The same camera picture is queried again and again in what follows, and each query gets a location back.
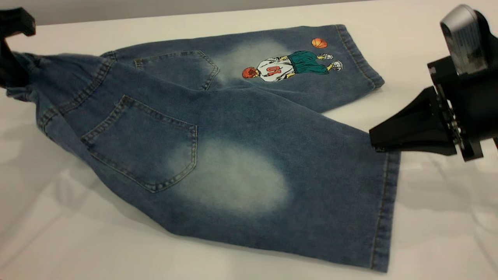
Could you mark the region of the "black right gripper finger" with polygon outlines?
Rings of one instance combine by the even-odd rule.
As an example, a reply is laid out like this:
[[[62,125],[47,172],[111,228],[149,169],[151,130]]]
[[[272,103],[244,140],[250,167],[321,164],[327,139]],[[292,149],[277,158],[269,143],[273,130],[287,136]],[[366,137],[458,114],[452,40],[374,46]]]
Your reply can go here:
[[[369,130],[377,152],[423,151],[452,156],[457,153],[453,136],[433,86],[426,87],[405,108]]]

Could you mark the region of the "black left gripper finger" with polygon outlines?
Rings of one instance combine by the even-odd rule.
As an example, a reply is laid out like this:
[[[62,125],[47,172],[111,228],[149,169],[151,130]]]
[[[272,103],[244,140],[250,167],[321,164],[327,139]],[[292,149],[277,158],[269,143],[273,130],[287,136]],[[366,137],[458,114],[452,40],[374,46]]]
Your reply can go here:
[[[19,63],[5,39],[0,40],[0,86],[25,87],[29,82],[29,74]]]

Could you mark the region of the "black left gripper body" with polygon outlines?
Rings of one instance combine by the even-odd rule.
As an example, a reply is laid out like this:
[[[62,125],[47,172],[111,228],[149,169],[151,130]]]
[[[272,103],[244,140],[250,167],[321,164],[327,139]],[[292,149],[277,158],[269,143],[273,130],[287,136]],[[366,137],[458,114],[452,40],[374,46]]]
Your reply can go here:
[[[32,37],[36,34],[35,18],[24,8],[0,11],[0,37],[7,38],[17,34]]]

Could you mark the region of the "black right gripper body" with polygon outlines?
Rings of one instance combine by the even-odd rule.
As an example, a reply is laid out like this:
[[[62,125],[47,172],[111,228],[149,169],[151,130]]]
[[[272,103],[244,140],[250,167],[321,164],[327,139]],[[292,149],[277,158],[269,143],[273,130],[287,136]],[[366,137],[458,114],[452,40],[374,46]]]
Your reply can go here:
[[[497,67],[459,75],[448,56],[427,67],[450,143],[466,162],[482,158],[481,141],[497,142]]]

